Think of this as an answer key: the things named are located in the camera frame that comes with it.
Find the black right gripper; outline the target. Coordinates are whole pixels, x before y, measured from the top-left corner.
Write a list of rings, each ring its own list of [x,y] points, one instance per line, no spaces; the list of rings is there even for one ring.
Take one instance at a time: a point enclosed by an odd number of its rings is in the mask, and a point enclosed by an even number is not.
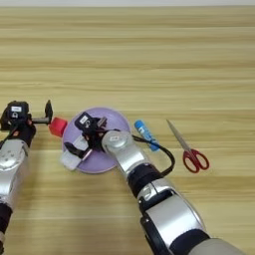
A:
[[[99,119],[99,121],[97,122],[97,126],[99,128],[94,129],[90,134],[87,135],[88,138],[88,144],[89,144],[89,148],[95,151],[103,151],[103,146],[102,146],[102,140],[104,138],[104,136],[106,135],[106,133],[108,132],[107,129],[104,129],[102,127],[104,127],[107,124],[107,118],[106,117],[102,117],[101,119]],[[77,156],[78,158],[83,158],[88,151],[76,148],[72,143],[70,142],[65,142],[65,147],[67,149],[67,151],[75,156]]]

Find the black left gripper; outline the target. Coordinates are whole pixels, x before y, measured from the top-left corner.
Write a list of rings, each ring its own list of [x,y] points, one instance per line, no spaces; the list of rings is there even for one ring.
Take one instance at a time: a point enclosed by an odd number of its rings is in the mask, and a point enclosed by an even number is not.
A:
[[[48,100],[45,106],[47,125],[51,123],[52,117],[53,108],[51,101]],[[24,119],[8,119],[8,109],[5,109],[0,118],[0,129],[7,131],[8,134],[1,141],[1,144],[4,144],[5,141],[10,139],[21,139],[30,146],[36,134],[36,125],[44,125],[46,123],[45,118],[33,119],[31,116],[27,116]]]

